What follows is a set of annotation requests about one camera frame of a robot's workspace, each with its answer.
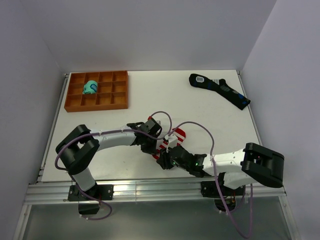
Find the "red white striped sock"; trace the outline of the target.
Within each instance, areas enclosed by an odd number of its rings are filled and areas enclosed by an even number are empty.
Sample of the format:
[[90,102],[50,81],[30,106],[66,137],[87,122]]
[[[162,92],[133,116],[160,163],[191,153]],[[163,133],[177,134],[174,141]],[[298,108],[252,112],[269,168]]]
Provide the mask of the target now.
[[181,128],[177,128],[170,136],[166,136],[164,140],[156,147],[156,154],[152,157],[156,160],[160,157],[160,151],[180,146],[186,138],[186,133]]

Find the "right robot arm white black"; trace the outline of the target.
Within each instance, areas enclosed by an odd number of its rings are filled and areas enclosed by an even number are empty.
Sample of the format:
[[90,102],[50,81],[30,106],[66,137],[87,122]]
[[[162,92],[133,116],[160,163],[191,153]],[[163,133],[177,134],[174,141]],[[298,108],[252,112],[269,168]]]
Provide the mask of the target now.
[[192,154],[178,145],[161,148],[155,159],[164,170],[177,167],[196,178],[217,176],[216,189],[222,195],[253,183],[269,188],[283,186],[284,155],[253,142],[243,149],[213,157]]

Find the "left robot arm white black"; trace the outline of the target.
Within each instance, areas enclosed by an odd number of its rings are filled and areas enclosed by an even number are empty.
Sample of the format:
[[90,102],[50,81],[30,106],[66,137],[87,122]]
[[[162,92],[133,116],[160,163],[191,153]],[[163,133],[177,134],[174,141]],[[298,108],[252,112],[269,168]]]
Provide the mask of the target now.
[[67,173],[80,187],[79,194],[91,200],[98,193],[89,164],[98,151],[119,146],[140,146],[142,152],[156,153],[162,127],[150,118],[147,122],[128,123],[122,128],[93,133],[86,125],[78,125],[55,148]]

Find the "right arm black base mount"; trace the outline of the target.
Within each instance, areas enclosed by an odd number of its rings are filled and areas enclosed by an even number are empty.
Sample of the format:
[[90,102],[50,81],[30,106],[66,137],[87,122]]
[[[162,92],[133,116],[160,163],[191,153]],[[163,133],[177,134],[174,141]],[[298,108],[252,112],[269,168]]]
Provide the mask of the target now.
[[[202,181],[200,183],[200,193],[204,198],[213,198],[216,208],[222,212],[226,212],[225,206],[221,200],[215,181]],[[241,186],[231,189],[220,185],[220,190],[228,209],[232,212],[239,208],[245,202],[245,187]]]

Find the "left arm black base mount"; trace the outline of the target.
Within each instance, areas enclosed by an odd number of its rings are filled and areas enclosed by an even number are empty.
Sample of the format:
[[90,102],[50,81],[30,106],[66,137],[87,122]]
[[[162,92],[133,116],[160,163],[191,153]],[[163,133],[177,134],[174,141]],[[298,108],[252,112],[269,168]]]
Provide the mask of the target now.
[[[108,218],[113,209],[106,201],[113,199],[112,184],[96,184],[91,189],[83,191],[78,184],[71,185],[68,192],[68,202],[78,202],[78,213],[82,218],[98,221]],[[104,207],[109,209],[105,216],[96,216]]]

